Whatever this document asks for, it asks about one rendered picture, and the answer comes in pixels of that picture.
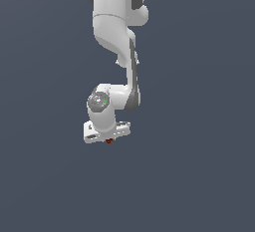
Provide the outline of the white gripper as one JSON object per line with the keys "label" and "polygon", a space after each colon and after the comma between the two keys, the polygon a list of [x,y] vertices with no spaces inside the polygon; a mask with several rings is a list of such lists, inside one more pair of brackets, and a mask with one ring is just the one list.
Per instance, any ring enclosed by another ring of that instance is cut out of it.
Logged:
{"label": "white gripper", "polygon": [[98,131],[95,130],[93,123],[89,120],[84,123],[84,141],[85,143],[94,142],[106,142],[106,139],[112,138],[113,141],[120,136],[126,136],[130,134],[130,122],[120,121],[117,123],[116,131],[108,137],[102,136]]}

